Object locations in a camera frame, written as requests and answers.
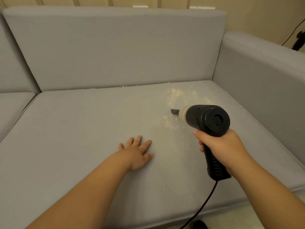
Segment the vacuum nozzle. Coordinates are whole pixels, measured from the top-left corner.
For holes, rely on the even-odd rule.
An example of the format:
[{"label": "vacuum nozzle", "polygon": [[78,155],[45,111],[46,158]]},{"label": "vacuum nozzle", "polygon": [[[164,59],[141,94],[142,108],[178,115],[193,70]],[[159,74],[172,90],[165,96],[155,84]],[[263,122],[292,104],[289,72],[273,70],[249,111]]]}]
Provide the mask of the vacuum nozzle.
[{"label": "vacuum nozzle", "polygon": [[170,111],[172,112],[173,115],[179,116],[179,111],[180,111],[179,109],[171,109]]}]

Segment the black power cord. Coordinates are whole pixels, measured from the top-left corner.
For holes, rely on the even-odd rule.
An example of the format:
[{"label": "black power cord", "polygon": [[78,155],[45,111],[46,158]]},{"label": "black power cord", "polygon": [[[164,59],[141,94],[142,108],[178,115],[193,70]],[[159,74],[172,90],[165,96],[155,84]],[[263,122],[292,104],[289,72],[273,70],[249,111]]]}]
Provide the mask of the black power cord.
[{"label": "black power cord", "polygon": [[194,214],[194,216],[192,218],[190,218],[182,227],[180,227],[180,229],[185,228],[199,213],[200,211],[202,211],[202,209],[204,208],[204,206],[207,204],[208,200],[210,199],[210,197],[212,196],[216,186],[217,186],[218,181],[215,182],[215,185],[210,193],[210,195],[208,196],[208,198],[206,199],[206,201],[204,202],[204,204],[201,206],[201,208],[199,209],[199,211],[197,211],[196,214]]},{"label": "black power cord", "polygon": [[293,33],[296,31],[296,29],[305,21],[305,19],[294,29],[294,31],[292,32],[292,34],[289,36],[289,38],[291,38],[291,36],[293,35]]}]

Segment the beige wall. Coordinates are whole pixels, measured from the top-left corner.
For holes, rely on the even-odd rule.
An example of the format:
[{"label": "beige wall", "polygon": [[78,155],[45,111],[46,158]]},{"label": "beige wall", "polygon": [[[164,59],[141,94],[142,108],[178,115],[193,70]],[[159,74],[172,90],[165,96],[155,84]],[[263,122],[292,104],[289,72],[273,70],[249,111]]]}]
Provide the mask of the beige wall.
[{"label": "beige wall", "polygon": [[[154,8],[216,7],[228,13],[227,30],[243,30],[278,44],[282,44],[305,18],[305,0],[0,0],[2,7],[42,4],[121,7],[147,5]],[[285,46],[293,45],[300,30],[305,30],[305,22]]]}]

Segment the gray upholstery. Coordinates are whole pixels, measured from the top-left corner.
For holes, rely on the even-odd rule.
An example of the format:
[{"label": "gray upholstery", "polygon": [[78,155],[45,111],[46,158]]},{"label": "gray upholstery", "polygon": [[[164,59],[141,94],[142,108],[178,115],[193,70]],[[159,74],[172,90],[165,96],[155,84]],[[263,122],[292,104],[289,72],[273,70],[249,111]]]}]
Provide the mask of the gray upholstery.
[{"label": "gray upholstery", "polygon": [[0,9],[0,93],[39,92]]},{"label": "gray upholstery", "polygon": [[34,96],[32,92],[0,93],[0,142]]},{"label": "gray upholstery", "polygon": [[228,32],[213,81],[305,164],[305,54]]},{"label": "gray upholstery", "polygon": [[[22,229],[130,136],[152,139],[154,159],[124,178],[105,228],[144,228],[187,218],[210,193],[193,129],[170,108],[216,104],[249,153],[292,190],[305,169],[256,119],[212,81],[43,92],[0,143],[0,228]],[[246,201],[234,178],[219,182],[204,212]]]},{"label": "gray upholstery", "polygon": [[4,16],[42,91],[211,80],[218,10],[13,7]]}]

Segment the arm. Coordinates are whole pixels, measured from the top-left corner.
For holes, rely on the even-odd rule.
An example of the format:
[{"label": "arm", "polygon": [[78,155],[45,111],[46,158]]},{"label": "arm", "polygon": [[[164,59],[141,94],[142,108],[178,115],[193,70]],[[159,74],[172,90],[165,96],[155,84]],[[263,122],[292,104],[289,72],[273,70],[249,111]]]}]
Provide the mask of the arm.
[{"label": "arm", "polygon": [[112,200],[129,170],[143,167],[152,157],[144,154],[151,141],[139,146],[142,136],[130,138],[123,149],[105,159],[65,196],[33,221],[26,229],[93,229],[105,222]]},{"label": "arm", "polygon": [[194,131],[214,156],[236,178],[266,229],[301,229],[305,225],[305,204],[261,167],[247,152],[238,135],[229,130],[222,137]]}]

